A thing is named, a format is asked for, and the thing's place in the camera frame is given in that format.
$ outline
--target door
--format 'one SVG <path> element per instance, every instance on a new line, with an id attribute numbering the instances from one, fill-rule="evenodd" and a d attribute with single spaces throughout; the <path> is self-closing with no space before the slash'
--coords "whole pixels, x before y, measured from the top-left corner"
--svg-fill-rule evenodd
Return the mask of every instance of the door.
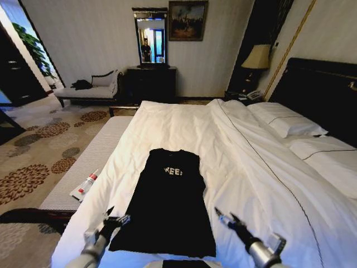
<path id="1" fill-rule="evenodd" d="M 21 106 L 47 97 L 40 82 L 38 82 L 2 25 L 0 25 L 0 40 L 0 68 L 2 70 L 0 90 L 9 100 L 7 105 Z"/>
<path id="2" fill-rule="evenodd" d="M 163 29 L 154 30 L 154 54 L 156 63 L 165 62 L 165 51 L 164 51 L 164 35 Z"/>

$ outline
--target picture frame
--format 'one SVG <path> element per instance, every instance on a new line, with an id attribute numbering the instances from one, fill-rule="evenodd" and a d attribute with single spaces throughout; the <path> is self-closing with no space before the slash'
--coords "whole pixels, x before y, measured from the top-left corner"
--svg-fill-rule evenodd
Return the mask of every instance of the picture frame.
<path id="1" fill-rule="evenodd" d="M 208 1 L 169 1 L 169 41 L 202 41 Z"/>

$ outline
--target gold wall trim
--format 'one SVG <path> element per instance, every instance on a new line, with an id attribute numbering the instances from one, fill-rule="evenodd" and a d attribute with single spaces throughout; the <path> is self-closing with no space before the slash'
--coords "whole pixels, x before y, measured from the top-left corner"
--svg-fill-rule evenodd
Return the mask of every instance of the gold wall trim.
<path id="1" fill-rule="evenodd" d="M 300 25 L 299 25 L 298 28 L 296 29 L 296 32 L 295 32 L 293 38 L 292 38 L 291 41 L 290 41 L 290 44 L 289 44 L 288 48 L 286 49 L 286 51 L 285 51 L 283 57 L 281 58 L 281 61 L 280 61 L 279 65 L 278 65 L 278 67 L 276 68 L 276 70 L 275 70 L 275 72 L 274 72 L 274 74 L 273 74 L 273 77 L 272 77 L 272 79 L 270 80 L 269 85 L 268 85 L 266 91 L 264 92 L 264 99 L 265 99 L 265 100 L 267 99 L 267 94 L 268 94 L 270 88 L 272 87 L 272 84 L 274 83 L 275 78 L 277 77 L 277 75 L 278 75 L 278 73 L 279 73 L 281 67 L 283 66 L 283 63 L 285 62 L 286 57 L 288 56 L 288 54 L 289 54 L 289 52 L 290 52 L 292 46 L 294 45 L 294 43 L 295 43 L 297 37 L 299 36 L 299 34 L 300 34 L 300 32 L 301 32 L 301 29 L 302 29 L 302 27 L 304 26 L 304 24 L 305 24 L 305 22 L 306 22 L 308 16 L 310 15 L 310 13 L 311 13 L 311 11 L 312 11 L 312 8 L 313 8 L 313 6 L 315 5 L 316 1 L 317 1 L 317 0 L 312 0 L 312 1 L 311 1 L 310 5 L 308 6 L 308 8 L 307 8 L 307 10 L 306 10 L 306 13 L 305 13 L 304 17 L 302 18 L 302 20 L 301 20 L 301 22 L 300 22 Z"/>

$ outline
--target black headboard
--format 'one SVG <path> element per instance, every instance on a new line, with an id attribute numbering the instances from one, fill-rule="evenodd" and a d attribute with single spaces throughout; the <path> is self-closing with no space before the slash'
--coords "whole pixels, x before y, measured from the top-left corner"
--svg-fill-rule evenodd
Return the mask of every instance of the black headboard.
<path id="1" fill-rule="evenodd" d="M 269 101 L 357 147 L 357 64 L 290 58 Z"/>

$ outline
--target wall mirror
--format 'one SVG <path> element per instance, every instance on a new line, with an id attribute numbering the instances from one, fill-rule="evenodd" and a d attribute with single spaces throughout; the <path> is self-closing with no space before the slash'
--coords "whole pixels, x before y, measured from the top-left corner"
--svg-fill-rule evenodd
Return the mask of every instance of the wall mirror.
<path id="1" fill-rule="evenodd" d="M 167 8 L 132 8 L 141 66 L 167 66 Z"/>

